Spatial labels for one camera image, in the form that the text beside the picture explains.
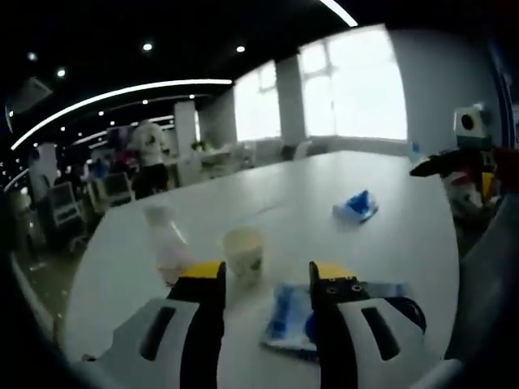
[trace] black pants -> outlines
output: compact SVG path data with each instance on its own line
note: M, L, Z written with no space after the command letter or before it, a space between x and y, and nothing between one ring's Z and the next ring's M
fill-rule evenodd
M135 197L142 199L160 190L168 190L168 171L164 164L144 166L135 177Z

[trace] office desk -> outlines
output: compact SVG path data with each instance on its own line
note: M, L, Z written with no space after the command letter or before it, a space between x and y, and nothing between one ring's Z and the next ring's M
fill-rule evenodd
M311 260L339 263L361 280L409 282L427 318L425 340L445 352L457 309L456 234L438 177L409 176L406 158L337 152L242 171L110 209L75 276L65 351L98 356L112 331L154 297L166 297L148 246L143 208L168 205L199 259L221 259L221 239L240 225L266 238L264 282L244 292L228 271L221 387L319 387L319 367L261 348L278 282L308 282ZM368 189L380 205L361 225L332 205Z

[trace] paper cup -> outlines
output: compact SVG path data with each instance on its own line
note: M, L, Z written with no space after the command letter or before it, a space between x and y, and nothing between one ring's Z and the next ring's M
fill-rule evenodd
M256 283L263 267L263 235L251 227L240 227L225 235L223 246L230 270L241 281Z

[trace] curved led light strip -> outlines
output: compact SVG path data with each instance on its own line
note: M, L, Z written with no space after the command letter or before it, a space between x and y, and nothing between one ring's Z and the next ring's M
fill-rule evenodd
M19 175L17 175L15 178L13 178L11 180L11 182L9 182L6 187L3 189L4 192L7 192L9 190L9 188L11 188L15 182L17 182L24 174L27 174L27 172L29 171L29 169L25 169L22 173L20 173Z
M31 130L27 131L23 134L16 142L11 146L11 150L15 150L20 144L22 144L29 136L34 134L43 126L48 125L54 120L60 118L67 113L75 111L76 109L82 108L85 105L89 105L92 103L96 103L98 101L109 99L110 97L123 95L125 93L132 93L138 91L144 91L146 89L154 89L154 88L163 88L163 87L175 87L178 85L231 85L232 81L230 79L177 79L175 81L161 81L159 83L145 83L142 85L135 85L134 87L128 87L123 89L118 89L117 91L103 93L102 95L90 97L87 100L80 101L74 105L71 105L68 108L62 109L59 112L56 112L53 115L50 115L45 120L36 124Z
M320 0L325 6L331 11L335 12L342 20L346 22L350 27L357 27L358 23L342 6L337 4L334 0Z

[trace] crumpled blue wrapper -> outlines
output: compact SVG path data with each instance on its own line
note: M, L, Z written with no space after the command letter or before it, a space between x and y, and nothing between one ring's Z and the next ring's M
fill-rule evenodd
M372 217L378 210L379 204L377 204L375 196L368 190L364 190L345 203L334 205L332 213L338 219L362 223Z
M272 316L261 344L291 357L317 361L310 287L283 284L276 288L274 297Z
M408 297L407 283L362 282L370 298ZM274 290L274 307L260 343L276 353L318 362L310 286L282 284Z

